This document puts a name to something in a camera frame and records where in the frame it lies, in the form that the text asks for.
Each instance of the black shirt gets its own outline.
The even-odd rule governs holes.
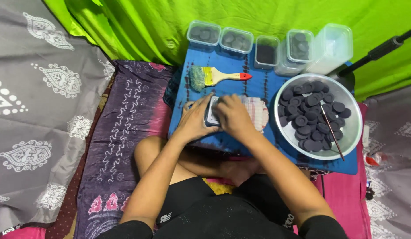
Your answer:
[[[267,220],[248,201],[223,194],[193,204],[155,235],[146,223],[129,221],[97,239],[347,239],[340,224],[329,216],[309,218],[298,234]]]

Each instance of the metal bowl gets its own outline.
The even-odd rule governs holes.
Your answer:
[[[296,132],[296,130],[293,128],[293,126],[291,126],[291,122],[289,122],[288,125],[284,128],[281,126],[281,123],[279,122],[279,98],[284,89],[290,85],[302,85],[307,81],[315,80],[319,80],[327,84],[330,88],[329,92],[334,95],[334,100],[343,103],[344,105],[346,105],[347,108],[349,108],[352,111],[352,115],[349,118],[345,119],[346,125],[343,128],[341,128],[341,131],[343,132],[344,136],[341,140],[338,141],[343,155],[349,154],[358,144],[362,134],[362,114],[353,95],[342,84],[338,83],[337,81],[329,77],[319,74],[308,73],[295,76],[288,80],[285,84],[283,84],[283,86],[279,89],[277,93],[274,106],[274,117],[281,134],[288,141],[288,143],[291,146],[293,146],[296,150],[298,150],[300,153],[317,160],[335,160],[340,158],[340,154],[335,143],[333,143],[332,148],[327,151],[321,150],[317,153],[307,152],[298,146],[298,140],[294,137],[294,133]]]

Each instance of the person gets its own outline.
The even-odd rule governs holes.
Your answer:
[[[346,239],[319,191],[256,131],[237,95],[220,97],[213,109],[221,128],[205,126],[211,96],[184,105],[168,141],[147,137],[139,142],[134,156],[141,179],[119,225],[97,239]],[[255,160],[206,159],[185,148],[219,130],[242,143]],[[239,187],[216,196],[198,175],[229,177]],[[159,229],[153,234],[155,224]]]

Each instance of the paintbrush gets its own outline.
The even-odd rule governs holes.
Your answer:
[[[333,129],[331,128],[330,122],[328,121],[328,118],[327,118],[327,115],[325,114],[324,108],[322,107],[322,105],[320,103],[319,103],[319,106],[321,107],[322,113],[324,114],[325,121],[327,122],[327,125],[330,128],[331,134],[332,134],[332,136],[334,138],[334,141],[337,145],[337,149],[339,150],[341,159],[344,161],[344,156],[343,156],[343,153],[341,153],[340,145],[337,142],[336,136],[334,135]]]
[[[219,72],[214,67],[191,66],[189,70],[189,80],[192,89],[200,92],[204,87],[217,85],[224,79],[248,80],[253,76],[247,73],[225,74]]]

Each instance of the black shorts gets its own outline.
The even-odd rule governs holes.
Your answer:
[[[193,203],[215,195],[214,191],[201,177],[193,177],[170,185],[156,220],[157,226],[160,228],[173,218],[176,218]],[[294,216],[273,187],[267,175],[253,175],[239,187],[235,188],[232,195],[249,201],[269,221],[293,230]]]

